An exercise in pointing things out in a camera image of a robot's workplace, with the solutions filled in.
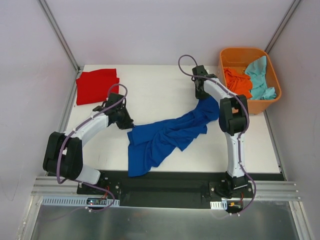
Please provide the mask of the blue t shirt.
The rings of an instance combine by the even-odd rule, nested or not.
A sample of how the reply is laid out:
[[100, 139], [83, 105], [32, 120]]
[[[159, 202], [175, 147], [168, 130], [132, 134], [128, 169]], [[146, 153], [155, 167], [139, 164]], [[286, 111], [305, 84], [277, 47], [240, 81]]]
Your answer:
[[127, 133], [128, 176], [139, 177], [157, 168], [176, 148], [184, 151], [208, 131], [207, 124], [219, 118], [219, 105], [209, 97], [195, 109], [174, 119], [137, 125]]

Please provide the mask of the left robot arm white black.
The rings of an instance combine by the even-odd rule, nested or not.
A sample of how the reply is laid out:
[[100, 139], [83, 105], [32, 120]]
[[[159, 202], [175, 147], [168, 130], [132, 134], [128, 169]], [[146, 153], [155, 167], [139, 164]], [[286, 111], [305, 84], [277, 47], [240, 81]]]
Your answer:
[[88, 183], [88, 188], [99, 195], [105, 191], [106, 183], [102, 173], [84, 164], [83, 147], [99, 132], [112, 124], [120, 130], [134, 127], [126, 108], [126, 97], [110, 93], [107, 100], [95, 107], [90, 116], [69, 131], [50, 134], [42, 168], [57, 177], [58, 182], [72, 180]]

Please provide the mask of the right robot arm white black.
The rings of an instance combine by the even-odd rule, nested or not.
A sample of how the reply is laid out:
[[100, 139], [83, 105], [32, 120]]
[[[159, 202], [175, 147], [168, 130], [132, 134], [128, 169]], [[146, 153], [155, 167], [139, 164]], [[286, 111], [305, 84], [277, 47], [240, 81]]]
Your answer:
[[247, 98], [230, 91], [214, 74], [208, 74], [203, 65], [192, 69], [195, 96], [204, 99], [209, 96], [218, 102], [218, 123], [227, 142], [227, 170], [225, 180], [214, 188], [223, 198], [234, 198], [248, 186], [244, 161], [244, 137], [249, 126]]

